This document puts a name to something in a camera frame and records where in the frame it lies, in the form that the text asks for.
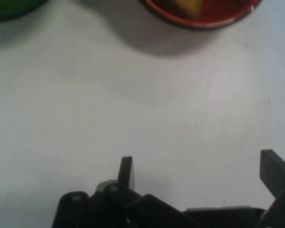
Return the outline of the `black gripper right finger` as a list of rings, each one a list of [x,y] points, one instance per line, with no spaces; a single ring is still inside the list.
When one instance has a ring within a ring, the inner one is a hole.
[[[285,228],[285,161],[273,150],[260,152],[260,179],[274,196],[258,228]]]

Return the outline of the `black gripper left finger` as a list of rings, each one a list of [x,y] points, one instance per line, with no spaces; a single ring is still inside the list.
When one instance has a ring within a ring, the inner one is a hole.
[[[121,159],[117,179],[98,184],[95,193],[75,191],[58,203],[54,228],[202,228],[157,197],[134,191],[133,158]]]

